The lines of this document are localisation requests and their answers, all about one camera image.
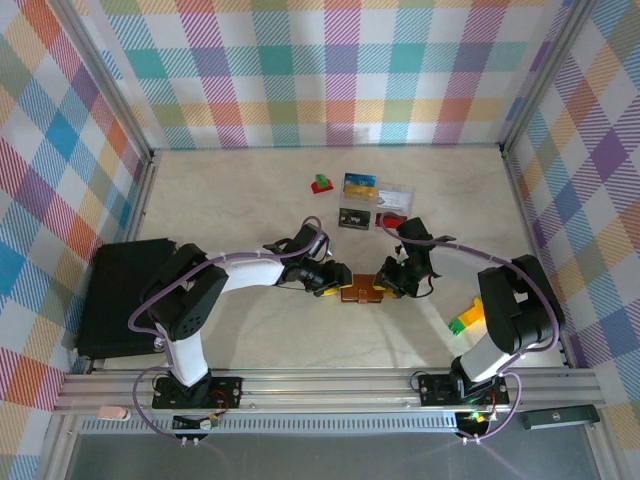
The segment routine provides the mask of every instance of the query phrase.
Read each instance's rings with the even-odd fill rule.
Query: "red object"
[[[382,214],[376,213],[376,227],[380,226],[380,217],[382,217]],[[406,217],[405,215],[399,215],[397,217],[385,217],[384,226],[387,228],[397,228],[407,218],[408,217]]]
[[[322,193],[322,192],[328,192],[329,190],[333,190],[333,184],[331,183],[331,180],[327,179],[327,182],[329,182],[329,185],[327,185],[324,188],[320,188],[318,187],[318,182],[313,182],[311,184],[311,190],[313,190],[313,193]]]

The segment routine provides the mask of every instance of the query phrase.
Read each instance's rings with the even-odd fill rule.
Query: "cable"
[[[161,366],[149,367],[146,370],[143,370],[140,373],[140,375],[138,375],[138,378],[136,378],[136,381],[133,382],[133,406],[135,407],[136,411],[138,412],[138,415],[140,415],[140,418],[142,419],[142,421],[144,423],[146,423],[147,426],[151,430],[153,430],[155,433],[157,433],[158,435],[162,435],[163,437],[170,438],[171,440],[179,440],[178,437],[176,437],[175,435],[171,435],[170,433],[163,432],[158,427],[156,427],[153,424],[153,422],[151,421],[151,419],[149,417],[147,417],[147,415],[142,411],[142,407],[140,406],[140,402],[138,401],[138,385],[142,381],[142,377],[144,377],[147,373],[151,373],[151,372],[168,372],[169,370],[170,370],[169,367],[161,367]]]
[[[506,371],[506,372],[503,372],[500,375],[505,376],[505,377],[513,377],[513,378],[516,379],[516,383],[518,384],[518,389],[516,391],[516,398],[513,401],[513,407],[511,407],[511,410],[509,410],[509,413],[507,414],[505,419],[495,429],[493,429],[491,431],[487,431],[487,433],[485,433],[484,435],[478,435],[478,436],[470,435],[469,433],[467,433],[467,432],[465,432],[463,430],[458,430],[458,433],[460,433],[464,437],[475,439],[478,442],[480,440],[491,438],[494,435],[496,435],[497,433],[500,433],[507,426],[507,424],[511,421],[513,416],[516,414],[516,409],[518,408],[518,405],[520,405],[520,399],[522,398],[522,380],[520,379],[520,375],[518,375],[516,372],[512,372],[510,370]]]
[[[423,375],[428,375],[427,372],[424,372],[422,370],[418,370],[417,372],[413,372],[411,374],[411,376],[409,377],[409,386],[411,387],[411,390],[413,390],[416,393],[420,393],[420,389],[418,389],[418,388],[413,386],[413,379],[416,378],[416,375],[418,375],[419,373],[422,373]]]
[[[427,282],[429,283],[429,291],[427,293],[423,293],[422,295],[416,295],[415,297],[411,297],[411,298],[424,298],[424,297],[428,297],[429,295],[431,295],[433,293],[433,283],[431,283],[433,281],[433,275],[429,275],[429,278],[427,279]]]
[[[461,431],[461,433],[465,435],[467,438],[476,438],[478,442],[480,441],[480,439],[490,438],[495,434],[497,434],[498,432],[502,431],[502,429],[506,427],[507,424],[511,421],[511,419],[516,413],[517,406],[520,404],[520,398],[522,396],[522,380],[520,379],[520,376],[517,373],[508,371],[506,369],[509,368],[514,362],[518,360],[518,358],[520,358],[523,354],[527,352],[546,352],[554,348],[560,339],[560,323],[558,322],[558,317],[556,317],[556,314],[553,311],[553,307],[551,306],[551,303],[549,303],[549,300],[547,299],[547,297],[545,297],[542,290],[540,290],[540,287],[538,287],[538,285],[536,285],[536,283],[531,279],[531,277],[529,277],[529,275],[527,275],[521,268],[513,265],[508,260],[504,260],[499,257],[494,257],[493,255],[489,255],[488,253],[485,253],[481,250],[476,250],[475,248],[467,247],[465,245],[460,245],[456,243],[441,242],[438,240],[413,240],[410,238],[401,237],[397,233],[392,232],[389,229],[389,227],[386,226],[385,218],[387,216],[394,216],[398,218],[398,215],[392,212],[384,212],[380,217],[380,226],[382,227],[382,229],[391,237],[395,238],[396,240],[399,240],[403,243],[412,243],[414,245],[433,245],[436,247],[444,247],[444,248],[460,250],[464,253],[467,253],[476,257],[480,257],[485,260],[489,260],[490,262],[497,263],[498,265],[505,266],[510,270],[514,271],[520,278],[522,278],[522,280],[524,280],[527,283],[527,285],[529,285],[529,287],[533,290],[536,296],[540,299],[540,302],[542,303],[545,311],[547,312],[547,315],[549,316],[549,319],[551,320],[551,326],[553,328],[553,337],[551,338],[551,341],[547,345],[542,347],[533,347],[533,348],[524,349],[522,352],[520,352],[520,355],[513,356],[498,370],[498,373],[500,375],[514,377],[516,379],[516,382],[518,383],[518,391],[516,394],[516,399],[514,401],[513,407],[507,414],[507,417],[504,419],[504,421],[495,430],[485,433],[484,435],[479,437],[473,437],[473,436],[470,436],[468,433]]]
[[[538,287],[538,285],[536,285],[536,283],[531,279],[531,277],[529,277],[529,275],[527,275],[522,269],[513,265],[508,260],[504,260],[499,257],[494,257],[493,255],[489,255],[488,253],[485,253],[481,250],[476,250],[475,248],[467,247],[465,245],[460,245],[457,243],[450,243],[450,242],[441,242],[438,240],[412,240],[410,238],[401,237],[397,233],[392,232],[389,229],[389,227],[385,225],[384,220],[387,216],[398,217],[398,215],[392,212],[384,212],[382,214],[382,217],[380,218],[380,226],[382,227],[382,229],[387,234],[395,238],[396,240],[399,240],[403,243],[412,243],[414,245],[433,245],[436,247],[444,247],[444,248],[451,248],[454,250],[460,250],[464,253],[467,253],[476,257],[480,257],[485,260],[489,260],[490,262],[497,263],[498,265],[505,266],[510,270],[513,270],[520,278],[522,278],[522,280],[524,280],[527,283],[527,285],[531,287],[533,292],[540,299],[542,306],[544,307],[545,311],[547,312],[547,315],[549,316],[549,319],[551,320],[551,326],[553,328],[553,337],[551,339],[551,342],[549,342],[547,345],[543,347],[532,347],[532,348],[524,349],[522,352],[520,352],[520,355],[514,356],[513,358],[511,358],[511,360],[505,363],[500,369],[500,371],[506,370],[508,367],[511,366],[513,362],[515,362],[520,356],[524,355],[525,353],[546,352],[556,346],[556,344],[558,343],[558,340],[560,339],[560,324],[558,323],[558,318],[556,317],[556,314],[553,311],[553,307],[551,306],[551,303],[549,303],[549,300],[547,299],[547,297],[545,297],[544,293],[542,293],[542,290],[540,290],[540,287]]]
[[[232,254],[229,254],[229,255],[224,255],[224,256],[220,256],[220,257],[216,257],[216,258],[212,258],[210,260],[207,260],[207,261],[201,263],[200,265],[197,265],[196,267],[191,269],[189,272],[185,273],[182,277],[177,279],[175,282],[173,282],[170,285],[166,286],[165,288],[160,290],[158,293],[153,295],[151,298],[146,300],[142,305],[140,305],[131,314],[131,316],[129,317],[129,321],[127,322],[127,326],[129,327],[130,330],[132,330],[134,332],[137,332],[137,333],[151,333],[152,335],[161,337],[161,338],[164,339],[165,345],[167,345],[169,339],[160,330],[136,326],[135,322],[138,319],[138,317],[140,315],[142,315],[142,313],[145,312],[151,305],[156,303],[158,300],[160,300],[162,297],[167,295],[169,292],[171,292],[172,290],[174,290],[175,288],[177,288],[178,286],[180,286],[184,282],[187,282],[189,279],[191,279],[198,272],[204,270],[205,268],[207,268],[210,265],[215,265],[216,263],[222,263],[222,262],[226,262],[228,260],[236,260],[236,259],[240,259],[240,258],[270,258],[270,259],[274,259],[274,260],[280,260],[280,259],[284,259],[284,258],[296,257],[298,255],[302,255],[302,254],[308,252],[309,250],[311,250],[313,245],[315,245],[315,243],[320,239],[320,236],[322,235],[322,222],[320,221],[320,219],[318,217],[316,217],[314,215],[310,215],[310,216],[308,216],[307,218],[305,218],[302,221],[302,225],[304,225],[305,223],[307,223],[310,220],[312,220],[312,221],[314,221],[316,223],[316,225],[318,227],[318,231],[316,232],[316,236],[313,238],[313,240],[311,242],[309,242],[309,244],[306,247],[301,248],[300,250],[298,250],[296,252],[291,252],[291,253],[273,254],[273,253],[262,253],[262,252],[238,252],[238,253],[232,253]],[[168,346],[167,346],[167,348],[165,348],[165,353],[167,355],[168,366],[166,366],[166,367],[157,366],[157,367],[147,368],[146,370],[143,370],[140,373],[138,378],[136,378],[136,381],[133,384],[133,392],[132,392],[133,405],[135,406],[136,411],[138,412],[138,415],[140,415],[140,418],[142,419],[142,421],[145,422],[147,424],[147,426],[151,430],[153,430],[158,435],[162,435],[164,437],[171,438],[171,439],[177,439],[175,436],[173,436],[173,435],[171,435],[171,434],[169,434],[167,432],[163,432],[158,427],[156,427],[153,424],[153,422],[142,411],[142,407],[140,406],[140,402],[138,401],[138,385],[140,384],[140,381],[142,380],[142,377],[144,377],[147,373],[154,372],[154,371],[168,372],[173,367],[173,358],[171,358],[171,351],[169,350]]]

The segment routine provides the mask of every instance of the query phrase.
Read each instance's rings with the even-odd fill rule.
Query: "brown object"
[[[353,275],[353,285],[340,289],[340,299],[343,303],[381,303],[384,290],[373,288],[375,275]]]

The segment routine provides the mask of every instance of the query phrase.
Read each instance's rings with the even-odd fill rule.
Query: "marble table surface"
[[[495,148],[359,147],[164,152],[142,239],[193,242],[212,254],[255,250],[294,235],[308,215],[322,219],[334,258],[354,273],[375,273],[397,242],[380,229],[337,226],[345,172],[415,187],[413,216],[434,235],[505,258],[527,253]],[[338,185],[313,195],[323,173]],[[451,319],[471,306],[477,287],[450,278],[428,298],[344,304],[280,288],[252,287],[220,297],[202,328],[212,367],[446,367],[485,332],[455,337]],[[111,368],[157,364],[160,355],[112,359]],[[557,351],[520,366],[558,366]]]

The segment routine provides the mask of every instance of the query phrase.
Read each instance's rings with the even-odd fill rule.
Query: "gray floor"
[[[516,420],[481,446],[453,434],[209,438],[219,450],[181,449],[155,435],[84,435],[67,479],[599,478],[583,427],[525,431]]]

